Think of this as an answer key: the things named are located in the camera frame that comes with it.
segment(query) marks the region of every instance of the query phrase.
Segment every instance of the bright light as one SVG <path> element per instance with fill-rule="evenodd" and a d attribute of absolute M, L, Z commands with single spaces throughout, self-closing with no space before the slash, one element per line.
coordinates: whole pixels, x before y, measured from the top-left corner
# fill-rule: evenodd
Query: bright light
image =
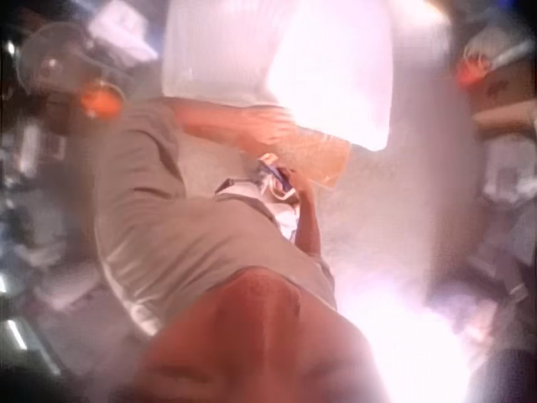
<path fill-rule="evenodd" d="M 15 45 L 11 40 L 6 43 L 6 50 L 11 56 L 15 55 Z"/>
<path fill-rule="evenodd" d="M 371 343 L 390 401 L 465 400 L 470 379 L 467 358 L 442 318 L 378 290 L 359 305 L 359 310 L 349 306 L 348 316 Z"/>
<path fill-rule="evenodd" d="M 392 42 L 381 2 L 300 3 L 268 72 L 268 89 L 300 126 L 386 147 Z"/>
<path fill-rule="evenodd" d="M 3 278 L 3 275 L 0 275 L 0 294 L 7 294 L 8 287 L 6 286 L 6 281 Z"/>
<path fill-rule="evenodd" d="M 28 346 L 23 340 L 23 336 L 20 334 L 20 331 L 18 330 L 17 323 L 15 321 L 12 321 L 11 319 L 8 320 L 8 326 L 9 330 L 11 330 L 11 333 L 13 334 L 13 337 L 15 338 L 15 341 L 17 342 L 19 348 L 21 350 L 28 350 Z"/>

